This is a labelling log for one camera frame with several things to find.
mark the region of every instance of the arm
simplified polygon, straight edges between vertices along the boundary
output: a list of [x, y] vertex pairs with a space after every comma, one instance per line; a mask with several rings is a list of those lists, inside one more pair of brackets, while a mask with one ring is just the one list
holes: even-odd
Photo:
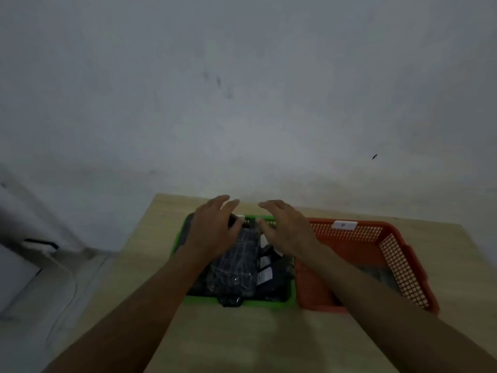
[[320, 275], [399, 371], [497, 371], [497, 361], [469, 338], [320, 244], [300, 212], [281, 200], [260, 206], [276, 219], [276, 230], [259, 220], [267, 239]]
[[199, 207], [185, 245], [44, 372], [143, 371], [196, 278], [238, 236], [243, 219], [228, 229], [228, 218], [239, 201], [220, 209], [228, 199], [227, 195], [218, 196]]

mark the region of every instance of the green basket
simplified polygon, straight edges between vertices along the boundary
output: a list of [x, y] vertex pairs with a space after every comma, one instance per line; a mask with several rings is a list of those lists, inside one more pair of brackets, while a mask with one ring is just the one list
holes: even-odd
[[[245, 215], [245, 221], [250, 221], [254, 220], [256, 218], [263, 218], [270, 224], [274, 224], [275, 220], [274, 217], [272, 216], [258, 216], [258, 215]], [[174, 241], [174, 246], [171, 249], [171, 254], [170, 257], [172, 257], [176, 250], [178, 249], [178, 241], [179, 237], [181, 235], [181, 230], [183, 229], [183, 225], [186, 221], [183, 221], [183, 224], [181, 225], [180, 231], [176, 234], [176, 239]], [[256, 301], [256, 300], [245, 300], [242, 304], [242, 306], [257, 306], [257, 307], [267, 307], [271, 309], [282, 309], [282, 308], [288, 308], [292, 306], [297, 305], [297, 292], [295, 289], [295, 280], [292, 280], [290, 283], [290, 288], [291, 288], [291, 293], [290, 293], [290, 298], [286, 300], [285, 302], [271, 302], [271, 301]], [[214, 297], [201, 297], [201, 296], [185, 296], [183, 299], [183, 303], [186, 304], [219, 304], [219, 301], [217, 298]]]

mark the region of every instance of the floor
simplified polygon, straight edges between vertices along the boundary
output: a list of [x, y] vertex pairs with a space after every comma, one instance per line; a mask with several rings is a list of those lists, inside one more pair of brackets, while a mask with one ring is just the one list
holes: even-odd
[[84, 308], [110, 271], [114, 255], [56, 254], [74, 279], [45, 257], [43, 269], [0, 314], [0, 361], [5, 373], [41, 372], [63, 348]]

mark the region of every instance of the left hand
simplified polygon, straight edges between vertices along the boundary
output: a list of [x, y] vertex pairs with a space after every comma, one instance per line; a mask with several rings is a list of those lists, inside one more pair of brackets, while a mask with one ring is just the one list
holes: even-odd
[[221, 208], [229, 198], [229, 195], [220, 195], [210, 199], [197, 208], [191, 222], [185, 244], [201, 250], [210, 260], [224, 254], [235, 244], [244, 223], [244, 218], [239, 217], [228, 228], [230, 214], [240, 203], [238, 199], [232, 200]]

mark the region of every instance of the basket handle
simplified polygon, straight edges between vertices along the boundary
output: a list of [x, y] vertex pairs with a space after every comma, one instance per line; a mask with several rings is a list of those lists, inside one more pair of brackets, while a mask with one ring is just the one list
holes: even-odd
[[419, 262], [418, 257], [414, 253], [413, 248], [409, 245], [403, 245], [402, 248], [404, 250], [404, 254], [408, 256], [407, 260], [413, 262], [413, 266], [417, 268], [418, 274], [421, 276], [420, 279], [421, 280], [428, 279], [428, 275], [426, 274], [425, 269]]

